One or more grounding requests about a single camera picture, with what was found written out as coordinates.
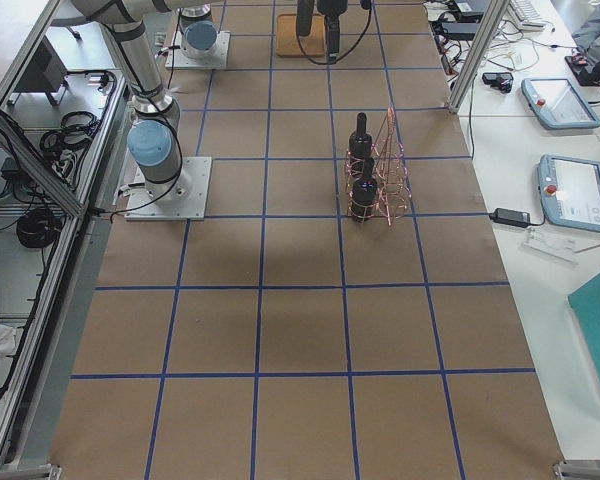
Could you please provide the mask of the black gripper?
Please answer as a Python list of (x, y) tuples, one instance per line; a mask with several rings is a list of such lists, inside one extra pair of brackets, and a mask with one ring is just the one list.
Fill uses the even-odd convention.
[(340, 20), (348, 9), (347, 0), (317, 0), (317, 11), (325, 16), (326, 62), (335, 64), (340, 51)]

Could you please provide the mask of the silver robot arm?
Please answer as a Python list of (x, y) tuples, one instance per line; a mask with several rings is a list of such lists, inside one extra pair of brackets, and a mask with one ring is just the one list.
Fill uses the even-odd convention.
[(178, 12), (181, 50), (188, 58), (202, 58), (215, 47), (218, 30), (210, 4), (181, 8)]
[(109, 52), (119, 63), (131, 90), (131, 106), (137, 121), (127, 137), (127, 147), (140, 168), (145, 189), (153, 201), (178, 195), (185, 188), (184, 160), (177, 138), (180, 109), (153, 59), (144, 17), (150, 13), (176, 12), (183, 16), (182, 39), (190, 49), (198, 28), (212, 30), (207, 20), (209, 1), (74, 1), (87, 21), (104, 30)]

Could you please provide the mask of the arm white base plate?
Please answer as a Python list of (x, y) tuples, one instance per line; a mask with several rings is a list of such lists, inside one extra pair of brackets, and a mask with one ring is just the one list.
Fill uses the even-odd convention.
[(147, 183), (139, 167), (134, 181), (141, 186), (131, 190), (124, 217), (129, 221), (180, 221), (205, 218), (211, 157), (185, 157), (174, 186)]
[(199, 50), (182, 43), (177, 32), (173, 45), (177, 49), (168, 52), (165, 67), (170, 70), (223, 70), (227, 67), (230, 32), (220, 31), (215, 43), (207, 50)]

